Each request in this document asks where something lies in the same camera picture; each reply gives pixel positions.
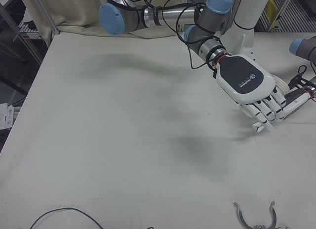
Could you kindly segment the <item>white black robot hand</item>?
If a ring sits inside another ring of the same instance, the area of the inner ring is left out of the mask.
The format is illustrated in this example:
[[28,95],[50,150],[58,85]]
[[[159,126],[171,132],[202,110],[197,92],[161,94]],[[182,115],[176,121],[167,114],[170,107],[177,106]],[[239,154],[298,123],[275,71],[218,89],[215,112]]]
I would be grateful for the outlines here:
[[273,121],[285,118],[285,92],[275,77],[244,55],[222,55],[214,63],[218,85],[239,104],[247,116],[256,120],[252,128],[273,132]]
[[304,89],[294,90],[286,94],[284,97],[286,99],[286,105],[282,108],[283,118],[281,118],[279,122],[284,121],[287,117],[300,109],[300,107],[311,98],[309,92]]

